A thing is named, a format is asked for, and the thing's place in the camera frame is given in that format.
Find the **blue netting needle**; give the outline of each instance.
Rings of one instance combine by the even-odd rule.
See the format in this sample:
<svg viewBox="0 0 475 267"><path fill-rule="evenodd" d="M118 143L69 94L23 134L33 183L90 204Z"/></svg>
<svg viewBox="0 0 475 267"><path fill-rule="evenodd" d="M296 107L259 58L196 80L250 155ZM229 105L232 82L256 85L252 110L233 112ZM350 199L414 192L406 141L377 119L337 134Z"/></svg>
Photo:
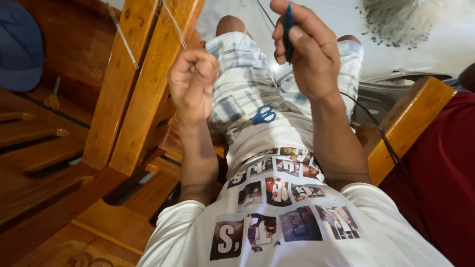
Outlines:
<svg viewBox="0 0 475 267"><path fill-rule="evenodd" d="M292 14L292 8L287 8L287 13L285 14L284 19L284 46L285 46L285 60L290 64L292 61L292 54L294 53L294 47L289 40L289 31L292 26L295 25L294 23L294 16Z"/></svg>

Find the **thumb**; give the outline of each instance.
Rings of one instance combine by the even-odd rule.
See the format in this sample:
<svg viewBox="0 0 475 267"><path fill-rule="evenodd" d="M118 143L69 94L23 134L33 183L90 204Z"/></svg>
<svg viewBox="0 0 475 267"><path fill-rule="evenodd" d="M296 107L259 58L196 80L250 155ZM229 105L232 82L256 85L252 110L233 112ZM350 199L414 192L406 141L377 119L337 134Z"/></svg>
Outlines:
<svg viewBox="0 0 475 267"><path fill-rule="evenodd" d="M309 60L318 60L324 56L317 42L297 25L290 28L289 40L294 49Z"/></svg>
<svg viewBox="0 0 475 267"><path fill-rule="evenodd" d="M205 59L198 60L191 74L188 95L191 99L200 99L205 93L205 88L212 86L216 80L216 68Z"/></svg>

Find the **tiled floor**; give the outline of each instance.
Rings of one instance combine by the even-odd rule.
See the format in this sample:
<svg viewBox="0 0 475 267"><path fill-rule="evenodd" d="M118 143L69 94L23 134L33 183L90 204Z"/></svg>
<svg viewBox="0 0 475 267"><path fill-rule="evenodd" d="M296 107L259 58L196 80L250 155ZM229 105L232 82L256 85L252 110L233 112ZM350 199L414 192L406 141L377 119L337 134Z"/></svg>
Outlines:
<svg viewBox="0 0 475 267"><path fill-rule="evenodd" d="M360 5L359 0L294 1L314 10L337 36L351 34L361 41L365 48L363 79L389 74L398 68L458 74L475 62L475 19L466 24L435 26L429 42L419 44L417 49L407 50L377 46L372 42L371 35L361 34L367 30L364 17L355 9ZM270 0L260 2L275 22L278 16L270 10ZM256 0L207 0L197 25L204 40L214 37L216 26L225 15L243 20L256 43L267 55L271 68L276 70L277 78L286 73L288 66L283 69L275 66L274 41L271 39L273 27Z"/></svg>

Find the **red cloth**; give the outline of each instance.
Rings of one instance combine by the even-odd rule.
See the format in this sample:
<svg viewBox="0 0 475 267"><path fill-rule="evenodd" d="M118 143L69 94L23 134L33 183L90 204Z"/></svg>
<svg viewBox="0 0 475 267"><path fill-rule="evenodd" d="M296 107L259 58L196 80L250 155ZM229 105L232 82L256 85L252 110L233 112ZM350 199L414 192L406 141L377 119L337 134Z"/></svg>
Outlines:
<svg viewBox="0 0 475 267"><path fill-rule="evenodd" d="M457 267L475 266L475 93L457 93L380 188Z"/></svg>

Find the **plaid shorts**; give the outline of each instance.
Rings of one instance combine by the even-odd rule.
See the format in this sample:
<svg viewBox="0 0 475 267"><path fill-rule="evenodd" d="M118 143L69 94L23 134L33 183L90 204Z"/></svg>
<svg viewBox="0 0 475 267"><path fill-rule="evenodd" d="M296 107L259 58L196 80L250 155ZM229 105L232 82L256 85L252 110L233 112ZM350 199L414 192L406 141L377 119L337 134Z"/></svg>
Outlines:
<svg viewBox="0 0 475 267"><path fill-rule="evenodd" d="M356 99L363 46L346 40L338 43L338 49L342 62L338 88ZM220 35L206 43L206 50L220 65L213 89L211 133L226 133L233 143L240 133L235 129L254 117L263 105L271 105L277 113L294 112L312 118L310 101L298 90L293 72L281 78L277 86L266 56L248 35L242 32ZM349 122L355 103L344 95L342 98Z"/></svg>

